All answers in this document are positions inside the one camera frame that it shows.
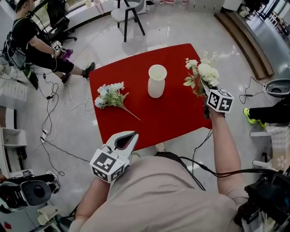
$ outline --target white vase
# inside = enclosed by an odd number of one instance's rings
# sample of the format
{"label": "white vase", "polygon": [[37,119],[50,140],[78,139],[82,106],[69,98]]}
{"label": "white vase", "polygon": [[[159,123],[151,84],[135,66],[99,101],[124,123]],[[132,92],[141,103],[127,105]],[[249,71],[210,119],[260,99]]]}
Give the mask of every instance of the white vase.
{"label": "white vase", "polygon": [[161,97],[165,88],[166,68],[155,64],[149,69],[148,93],[153,98]]}

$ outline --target black shirt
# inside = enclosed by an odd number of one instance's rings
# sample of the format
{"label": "black shirt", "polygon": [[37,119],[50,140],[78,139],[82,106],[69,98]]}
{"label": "black shirt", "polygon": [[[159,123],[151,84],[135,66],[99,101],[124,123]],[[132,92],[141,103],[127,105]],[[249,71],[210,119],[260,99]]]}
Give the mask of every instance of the black shirt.
{"label": "black shirt", "polygon": [[21,18],[14,21],[12,31],[13,39],[16,46],[19,47],[28,57],[35,54],[36,48],[28,42],[38,34],[36,25],[28,18]]}

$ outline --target white flower bouquet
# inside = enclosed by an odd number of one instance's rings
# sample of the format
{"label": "white flower bouquet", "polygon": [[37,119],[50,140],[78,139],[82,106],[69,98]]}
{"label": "white flower bouquet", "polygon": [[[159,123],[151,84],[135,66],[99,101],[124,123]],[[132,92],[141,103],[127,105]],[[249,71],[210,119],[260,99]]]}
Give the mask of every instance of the white flower bouquet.
{"label": "white flower bouquet", "polygon": [[120,90],[124,90],[124,82],[111,84],[111,85],[104,84],[103,86],[99,87],[97,91],[100,95],[95,99],[96,107],[100,109],[104,109],[106,106],[115,106],[115,107],[117,106],[117,107],[122,108],[123,110],[126,110],[135,118],[140,120],[136,115],[131,113],[124,106],[124,99],[129,93],[122,95],[120,93]]}
{"label": "white flower bouquet", "polygon": [[193,71],[193,75],[190,74],[190,77],[185,79],[185,86],[191,86],[194,94],[197,97],[203,96],[203,86],[201,79],[203,79],[209,87],[215,87],[218,82],[219,74],[218,71],[213,68],[213,59],[207,59],[208,52],[204,51],[204,58],[201,60],[201,63],[198,65],[196,60],[185,59],[186,68]]}

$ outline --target black hair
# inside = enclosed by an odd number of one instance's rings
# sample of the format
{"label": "black hair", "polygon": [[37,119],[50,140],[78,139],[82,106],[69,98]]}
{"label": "black hair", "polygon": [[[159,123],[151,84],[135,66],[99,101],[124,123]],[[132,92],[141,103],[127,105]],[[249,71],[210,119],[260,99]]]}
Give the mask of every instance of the black hair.
{"label": "black hair", "polygon": [[17,5],[16,5],[16,10],[15,10],[16,13],[17,13],[18,11],[21,10],[22,6],[23,6],[24,3],[27,2],[27,1],[29,1],[29,0],[19,0],[19,2],[18,2]]}

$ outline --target chair leg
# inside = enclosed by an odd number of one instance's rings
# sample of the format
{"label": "chair leg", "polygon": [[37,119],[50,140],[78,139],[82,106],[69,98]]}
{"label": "chair leg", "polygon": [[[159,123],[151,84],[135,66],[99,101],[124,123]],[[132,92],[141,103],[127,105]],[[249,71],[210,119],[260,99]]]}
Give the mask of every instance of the chair leg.
{"label": "chair leg", "polygon": [[128,11],[125,14],[125,31],[124,31],[124,42],[127,41],[127,25],[128,25]]}
{"label": "chair leg", "polygon": [[142,34],[145,35],[145,32],[144,32],[144,30],[143,30],[143,27],[142,27],[142,24],[141,24],[141,22],[140,22],[140,20],[139,20],[139,17],[138,17],[138,15],[137,15],[137,13],[136,13],[136,10],[133,9],[132,11],[133,11],[133,14],[134,14],[134,16],[135,16],[135,19],[137,20],[138,25],[139,25],[139,27],[140,27],[140,29],[141,29],[141,31],[142,31]]}

